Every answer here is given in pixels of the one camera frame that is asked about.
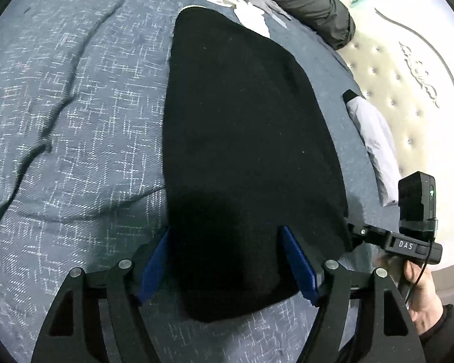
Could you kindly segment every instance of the white das label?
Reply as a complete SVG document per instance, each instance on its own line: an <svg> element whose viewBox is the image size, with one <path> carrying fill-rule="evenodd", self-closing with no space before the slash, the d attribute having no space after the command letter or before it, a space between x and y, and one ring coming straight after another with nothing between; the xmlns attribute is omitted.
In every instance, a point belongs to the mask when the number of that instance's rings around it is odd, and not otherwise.
<svg viewBox="0 0 454 363"><path fill-rule="evenodd" d="M408 248L409 250L411 250L413 247L413 243L408 243L406 241L401 240L398 246L402 248Z"/></svg>

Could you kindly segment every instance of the bed frame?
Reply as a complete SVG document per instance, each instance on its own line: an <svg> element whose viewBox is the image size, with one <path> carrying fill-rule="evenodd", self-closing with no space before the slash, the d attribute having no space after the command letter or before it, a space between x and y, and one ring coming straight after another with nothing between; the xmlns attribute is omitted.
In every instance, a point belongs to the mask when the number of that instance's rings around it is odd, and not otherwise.
<svg viewBox="0 0 454 363"><path fill-rule="evenodd" d="M352 7L354 39L338 52L363 96L384 115L402 177L418 170L437 187L437 241L454 241L454 77L443 57L410 23L383 7ZM454 264L443 256L440 267Z"/></svg>

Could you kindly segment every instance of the black folded garment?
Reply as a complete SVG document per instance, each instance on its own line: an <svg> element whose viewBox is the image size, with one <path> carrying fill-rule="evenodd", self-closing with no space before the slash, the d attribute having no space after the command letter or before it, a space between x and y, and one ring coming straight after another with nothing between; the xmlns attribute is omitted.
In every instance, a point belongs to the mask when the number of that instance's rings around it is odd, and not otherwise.
<svg viewBox="0 0 454 363"><path fill-rule="evenodd" d="M163 172L173 273L195 319L248 314L298 291L278 225L325 258L351 249L340 165L303 69L205 8L176 20Z"/></svg>
<svg viewBox="0 0 454 363"><path fill-rule="evenodd" d="M273 1L315 30L335 50L348 44L355 35L355 22L340 0Z"/></svg>

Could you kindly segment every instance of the black sleeve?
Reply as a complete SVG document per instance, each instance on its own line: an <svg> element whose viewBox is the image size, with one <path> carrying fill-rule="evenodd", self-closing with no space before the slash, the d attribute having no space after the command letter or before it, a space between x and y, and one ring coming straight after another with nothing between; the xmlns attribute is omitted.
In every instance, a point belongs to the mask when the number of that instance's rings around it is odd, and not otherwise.
<svg viewBox="0 0 454 363"><path fill-rule="evenodd" d="M441 319L420 335L426 363L439 363L454 343L454 306L444 306Z"/></svg>

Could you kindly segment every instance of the white garment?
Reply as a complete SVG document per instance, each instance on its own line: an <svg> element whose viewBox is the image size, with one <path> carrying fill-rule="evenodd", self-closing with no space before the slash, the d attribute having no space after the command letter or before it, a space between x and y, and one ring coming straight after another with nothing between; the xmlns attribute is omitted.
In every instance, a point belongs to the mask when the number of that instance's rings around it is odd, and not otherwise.
<svg viewBox="0 0 454 363"><path fill-rule="evenodd" d="M348 101L348 114L355 124L375 170L382 206L398 203L398 170L395 143L387 121L378 109L361 96Z"/></svg>
<svg viewBox="0 0 454 363"><path fill-rule="evenodd" d="M244 0L207 0L221 7L233 7L234 13L242 25L256 33L270 38L269 29L264 21L264 11Z"/></svg>

